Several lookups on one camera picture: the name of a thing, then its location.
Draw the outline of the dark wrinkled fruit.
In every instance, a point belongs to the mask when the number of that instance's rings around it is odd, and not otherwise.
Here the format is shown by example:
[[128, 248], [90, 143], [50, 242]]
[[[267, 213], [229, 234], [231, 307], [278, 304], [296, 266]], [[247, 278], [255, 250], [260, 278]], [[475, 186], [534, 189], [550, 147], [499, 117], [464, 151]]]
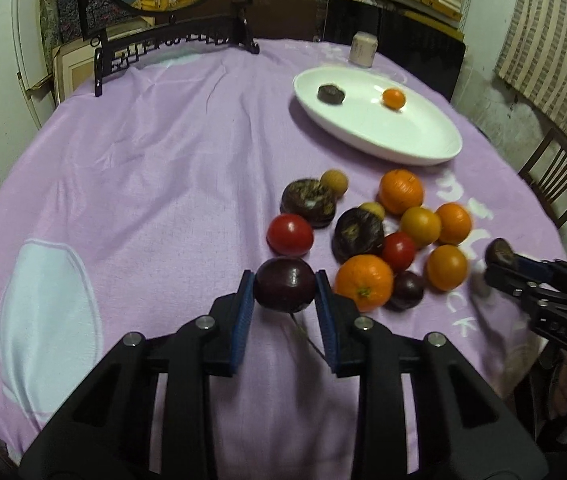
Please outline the dark wrinkled fruit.
[[382, 220], [372, 212], [351, 208], [338, 218], [332, 236], [332, 252], [338, 263], [360, 255], [381, 255], [384, 243]]
[[329, 226], [337, 212], [337, 198], [317, 179], [299, 179], [289, 183], [282, 192], [282, 214], [297, 214], [314, 229]]

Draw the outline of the wooden chair right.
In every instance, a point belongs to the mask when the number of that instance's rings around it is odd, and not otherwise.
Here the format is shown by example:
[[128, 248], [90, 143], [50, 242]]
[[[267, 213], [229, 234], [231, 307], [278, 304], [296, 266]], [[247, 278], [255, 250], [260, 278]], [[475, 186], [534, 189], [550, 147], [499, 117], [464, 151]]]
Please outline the wooden chair right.
[[567, 208], [556, 202], [567, 194], [567, 136], [553, 127], [518, 172], [557, 229], [567, 223]]

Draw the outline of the large dark mangosteen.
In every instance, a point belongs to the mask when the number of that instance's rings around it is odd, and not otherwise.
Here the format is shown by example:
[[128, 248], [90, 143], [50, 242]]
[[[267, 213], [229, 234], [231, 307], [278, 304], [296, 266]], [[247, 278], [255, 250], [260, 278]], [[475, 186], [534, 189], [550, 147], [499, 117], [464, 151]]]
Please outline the large dark mangosteen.
[[509, 270], [518, 269], [518, 256], [504, 238], [497, 237], [485, 249], [484, 260], [487, 266], [500, 266]]

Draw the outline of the small dark fruit on plate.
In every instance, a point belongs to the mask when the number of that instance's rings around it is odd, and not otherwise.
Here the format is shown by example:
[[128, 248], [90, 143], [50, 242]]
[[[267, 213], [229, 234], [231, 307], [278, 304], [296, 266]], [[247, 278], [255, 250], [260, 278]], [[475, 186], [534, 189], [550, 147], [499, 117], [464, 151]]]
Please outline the small dark fruit on plate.
[[345, 92], [335, 84], [322, 84], [317, 90], [317, 99], [329, 105], [340, 105], [345, 99]]

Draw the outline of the small tan longan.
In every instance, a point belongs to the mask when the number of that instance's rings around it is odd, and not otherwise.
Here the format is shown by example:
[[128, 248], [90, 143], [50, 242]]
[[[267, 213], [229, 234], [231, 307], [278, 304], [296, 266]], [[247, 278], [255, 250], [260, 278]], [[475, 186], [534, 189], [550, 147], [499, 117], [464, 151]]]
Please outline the small tan longan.
[[320, 177], [320, 183], [329, 188], [336, 198], [341, 198], [349, 189], [349, 178], [338, 169], [329, 169]]

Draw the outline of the dark wrinkled fruit back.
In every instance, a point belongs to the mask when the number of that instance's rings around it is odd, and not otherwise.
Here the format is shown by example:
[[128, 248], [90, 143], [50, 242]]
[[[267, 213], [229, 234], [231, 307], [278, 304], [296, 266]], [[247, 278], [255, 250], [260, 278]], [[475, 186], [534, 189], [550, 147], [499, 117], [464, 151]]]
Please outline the dark wrinkled fruit back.
[[314, 229], [329, 226], [337, 212], [337, 198], [317, 179], [299, 179], [289, 183], [282, 192], [282, 214], [297, 214]]

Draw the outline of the red tomato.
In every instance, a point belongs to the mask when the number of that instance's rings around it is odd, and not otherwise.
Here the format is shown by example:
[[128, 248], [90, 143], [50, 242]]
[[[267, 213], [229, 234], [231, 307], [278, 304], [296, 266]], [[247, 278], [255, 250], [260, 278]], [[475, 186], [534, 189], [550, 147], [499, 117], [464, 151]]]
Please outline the red tomato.
[[408, 234], [395, 232], [384, 237], [381, 258], [394, 273], [402, 273], [413, 264], [416, 252], [416, 245]]
[[302, 257], [314, 245], [314, 230], [298, 214], [279, 214], [269, 223], [266, 240], [279, 255]]

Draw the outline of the yellow orange front fruit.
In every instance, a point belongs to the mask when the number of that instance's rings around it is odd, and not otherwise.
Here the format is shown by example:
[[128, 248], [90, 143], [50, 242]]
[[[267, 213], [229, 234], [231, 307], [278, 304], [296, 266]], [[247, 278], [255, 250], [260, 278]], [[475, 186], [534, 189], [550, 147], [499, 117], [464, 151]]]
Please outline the yellow orange front fruit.
[[469, 262], [457, 246], [442, 245], [428, 256], [425, 272], [433, 287], [441, 292], [449, 292], [466, 281]]

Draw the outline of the purple tablecloth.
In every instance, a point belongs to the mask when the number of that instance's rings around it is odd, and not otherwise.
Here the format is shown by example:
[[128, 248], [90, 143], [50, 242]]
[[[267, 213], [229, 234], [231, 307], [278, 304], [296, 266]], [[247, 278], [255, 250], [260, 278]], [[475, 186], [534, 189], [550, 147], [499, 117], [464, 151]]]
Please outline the purple tablecloth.
[[[26, 448], [126, 333], [170, 334], [234, 292], [271, 257], [266, 230], [285, 185], [340, 169], [341, 211], [372, 200], [392, 165], [318, 128], [293, 94], [308, 68], [346, 47], [262, 40], [243, 49], [157, 55], [63, 102], [0, 188], [0, 441]], [[372, 318], [421, 339], [439, 330], [502, 396], [538, 343], [518, 307], [477, 278], [495, 237], [539, 260], [564, 259], [529, 187], [443, 96], [383, 55], [373, 72], [431, 100], [459, 129], [450, 164], [413, 168], [425, 207], [472, 214], [461, 245], [471, 280], [427, 291], [406, 313]], [[213, 382], [223, 479], [349, 479], [358, 382], [337, 379], [286, 315], [255, 307], [239, 374]]]

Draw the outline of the small orange tangerine left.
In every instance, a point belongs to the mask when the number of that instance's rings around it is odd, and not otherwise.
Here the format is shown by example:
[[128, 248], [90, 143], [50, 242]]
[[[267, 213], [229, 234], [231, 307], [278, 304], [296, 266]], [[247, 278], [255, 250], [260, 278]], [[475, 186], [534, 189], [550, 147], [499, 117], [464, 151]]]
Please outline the small orange tangerine left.
[[394, 288], [394, 272], [380, 257], [358, 255], [346, 261], [335, 274], [333, 290], [352, 299], [359, 312], [384, 306]]

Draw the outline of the large orange tangerine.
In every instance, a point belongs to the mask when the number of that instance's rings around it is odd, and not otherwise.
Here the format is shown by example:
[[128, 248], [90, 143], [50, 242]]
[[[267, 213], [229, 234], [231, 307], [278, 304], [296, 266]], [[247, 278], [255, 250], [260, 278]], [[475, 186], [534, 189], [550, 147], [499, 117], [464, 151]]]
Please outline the large orange tangerine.
[[472, 219], [468, 211], [457, 203], [446, 203], [437, 208], [436, 214], [441, 220], [439, 242], [459, 245], [472, 231]]
[[407, 209], [423, 204], [425, 191], [413, 172], [393, 169], [381, 178], [378, 197], [389, 214], [401, 216]]

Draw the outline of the dark wrinkled fruit middle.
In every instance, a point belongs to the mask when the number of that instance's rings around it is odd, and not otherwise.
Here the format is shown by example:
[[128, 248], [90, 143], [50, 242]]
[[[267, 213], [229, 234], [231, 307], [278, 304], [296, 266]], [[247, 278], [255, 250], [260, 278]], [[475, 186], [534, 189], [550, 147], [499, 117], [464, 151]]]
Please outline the dark wrinkled fruit middle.
[[338, 218], [332, 236], [332, 252], [338, 263], [360, 255], [381, 255], [384, 243], [382, 220], [372, 212], [351, 208]]

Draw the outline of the white oval plate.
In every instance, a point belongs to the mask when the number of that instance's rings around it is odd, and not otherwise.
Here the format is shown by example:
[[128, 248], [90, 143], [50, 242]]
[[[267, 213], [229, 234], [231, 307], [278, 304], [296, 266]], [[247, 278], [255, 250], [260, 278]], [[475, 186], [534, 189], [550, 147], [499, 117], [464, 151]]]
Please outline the white oval plate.
[[[345, 92], [340, 105], [317, 99], [322, 84]], [[382, 93], [398, 88], [406, 105], [390, 110]], [[294, 96], [315, 124], [345, 144], [366, 154], [408, 166], [434, 166], [460, 154], [459, 129], [440, 107], [413, 89], [369, 70], [320, 66], [293, 79]]]

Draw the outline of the small orange kumquat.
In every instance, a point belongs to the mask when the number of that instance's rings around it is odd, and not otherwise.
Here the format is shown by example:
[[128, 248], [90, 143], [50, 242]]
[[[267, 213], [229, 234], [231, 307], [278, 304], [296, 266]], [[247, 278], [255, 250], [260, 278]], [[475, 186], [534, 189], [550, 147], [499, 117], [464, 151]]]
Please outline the small orange kumquat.
[[390, 110], [401, 110], [407, 102], [405, 93], [398, 88], [388, 88], [382, 93], [382, 103]]

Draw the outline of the round painted screen ornament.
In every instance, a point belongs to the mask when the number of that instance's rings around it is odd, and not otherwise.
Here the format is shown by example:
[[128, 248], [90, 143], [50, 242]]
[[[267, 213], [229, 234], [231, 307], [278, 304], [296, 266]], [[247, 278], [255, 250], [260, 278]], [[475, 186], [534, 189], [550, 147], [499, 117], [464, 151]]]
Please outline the round painted screen ornament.
[[128, 70], [140, 58], [163, 47], [182, 42], [212, 46], [238, 46], [252, 54], [259, 45], [252, 34], [246, 8], [253, 0], [232, 0], [229, 8], [216, 14], [189, 18], [187, 12], [210, 0], [106, 0], [135, 18], [157, 18], [160, 24], [114, 38], [108, 26], [89, 17], [89, 0], [77, 0], [82, 38], [94, 47], [93, 92], [102, 96], [106, 78]]

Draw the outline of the yellow orange fruit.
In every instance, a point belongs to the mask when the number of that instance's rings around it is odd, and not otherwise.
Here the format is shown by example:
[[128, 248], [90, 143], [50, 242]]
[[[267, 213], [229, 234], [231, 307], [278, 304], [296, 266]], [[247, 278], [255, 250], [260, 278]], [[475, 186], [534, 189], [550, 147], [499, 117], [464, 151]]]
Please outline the yellow orange fruit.
[[428, 256], [425, 272], [433, 287], [441, 292], [449, 292], [466, 281], [469, 262], [457, 246], [442, 245]]
[[432, 210], [423, 207], [407, 209], [399, 221], [399, 231], [407, 234], [418, 249], [436, 242], [442, 232], [440, 217]]

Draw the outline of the red tomato left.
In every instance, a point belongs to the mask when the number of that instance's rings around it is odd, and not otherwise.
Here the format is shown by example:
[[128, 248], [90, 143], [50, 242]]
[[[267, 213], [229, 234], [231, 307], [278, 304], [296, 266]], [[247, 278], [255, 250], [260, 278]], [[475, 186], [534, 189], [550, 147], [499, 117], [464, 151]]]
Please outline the red tomato left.
[[302, 257], [314, 245], [314, 230], [298, 214], [279, 214], [269, 223], [266, 240], [279, 255]]

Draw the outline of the small green yellow fruit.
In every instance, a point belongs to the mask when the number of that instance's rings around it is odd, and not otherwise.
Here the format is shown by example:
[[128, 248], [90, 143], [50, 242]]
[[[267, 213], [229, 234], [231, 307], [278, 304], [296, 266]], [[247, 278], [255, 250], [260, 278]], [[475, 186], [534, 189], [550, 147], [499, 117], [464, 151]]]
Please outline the small green yellow fruit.
[[384, 207], [378, 202], [362, 203], [361, 206], [359, 206], [359, 208], [370, 212], [370, 214], [374, 214], [381, 221], [383, 221], [385, 216], [387, 215]]

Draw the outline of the yellow orange fruit middle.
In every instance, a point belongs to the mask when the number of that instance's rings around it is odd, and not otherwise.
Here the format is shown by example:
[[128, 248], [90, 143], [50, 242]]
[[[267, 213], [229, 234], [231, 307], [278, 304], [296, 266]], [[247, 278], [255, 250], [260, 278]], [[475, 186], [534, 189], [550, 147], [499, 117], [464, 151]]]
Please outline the yellow orange fruit middle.
[[440, 217], [432, 210], [423, 207], [407, 209], [399, 221], [399, 231], [407, 234], [418, 249], [436, 242], [442, 232]]

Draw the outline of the dark purple plum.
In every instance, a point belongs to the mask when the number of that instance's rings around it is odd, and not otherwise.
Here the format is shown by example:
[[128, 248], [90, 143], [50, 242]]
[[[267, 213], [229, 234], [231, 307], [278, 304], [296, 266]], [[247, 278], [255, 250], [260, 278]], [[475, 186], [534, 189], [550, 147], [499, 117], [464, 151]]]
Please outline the dark purple plum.
[[425, 280], [413, 271], [397, 274], [394, 280], [389, 307], [395, 311], [406, 311], [417, 307], [425, 296]]

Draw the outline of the large orange tangerine back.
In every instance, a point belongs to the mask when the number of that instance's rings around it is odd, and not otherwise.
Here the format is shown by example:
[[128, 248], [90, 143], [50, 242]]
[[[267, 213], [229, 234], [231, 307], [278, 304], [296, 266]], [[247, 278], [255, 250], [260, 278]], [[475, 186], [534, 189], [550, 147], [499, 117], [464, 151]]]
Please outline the large orange tangerine back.
[[423, 204], [425, 191], [413, 172], [393, 169], [381, 178], [378, 197], [389, 214], [401, 216], [407, 209]]

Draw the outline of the red tomato middle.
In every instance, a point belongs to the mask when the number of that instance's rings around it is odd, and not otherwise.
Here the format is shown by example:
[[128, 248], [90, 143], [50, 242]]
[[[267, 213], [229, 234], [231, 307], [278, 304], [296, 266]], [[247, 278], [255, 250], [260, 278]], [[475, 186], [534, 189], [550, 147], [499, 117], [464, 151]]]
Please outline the red tomato middle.
[[413, 264], [416, 252], [416, 245], [408, 234], [395, 232], [384, 237], [381, 258], [394, 273], [402, 273]]

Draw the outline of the large orange tangerine right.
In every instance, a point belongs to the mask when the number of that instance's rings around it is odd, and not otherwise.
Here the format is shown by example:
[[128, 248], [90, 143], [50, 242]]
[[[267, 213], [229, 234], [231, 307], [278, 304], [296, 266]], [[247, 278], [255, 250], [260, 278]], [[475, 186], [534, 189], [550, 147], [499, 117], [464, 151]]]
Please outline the large orange tangerine right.
[[437, 208], [436, 214], [441, 220], [439, 242], [459, 245], [472, 231], [472, 219], [468, 211], [457, 203], [446, 203]]

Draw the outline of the white ceramic cup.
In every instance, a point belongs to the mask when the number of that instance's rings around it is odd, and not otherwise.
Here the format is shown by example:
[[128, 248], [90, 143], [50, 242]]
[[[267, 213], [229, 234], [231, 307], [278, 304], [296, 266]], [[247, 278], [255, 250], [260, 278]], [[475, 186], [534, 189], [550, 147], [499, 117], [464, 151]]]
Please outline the white ceramic cup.
[[378, 38], [369, 32], [356, 32], [349, 49], [349, 63], [370, 68], [375, 60]]

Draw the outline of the dark cherry with stem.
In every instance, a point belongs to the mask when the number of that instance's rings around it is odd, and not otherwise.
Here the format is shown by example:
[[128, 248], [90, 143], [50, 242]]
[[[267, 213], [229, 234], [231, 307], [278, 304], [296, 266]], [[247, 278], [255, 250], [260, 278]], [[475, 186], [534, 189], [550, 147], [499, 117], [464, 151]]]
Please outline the dark cherry with stem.
[[297, 331], [323, 361], [327, 358], [297, 319], [317, 296], [317, 280], [312, 267], [301, 258], [277, 257], [265, 261], [254, 278], [254, 299], [263, 308], [291, 318]]

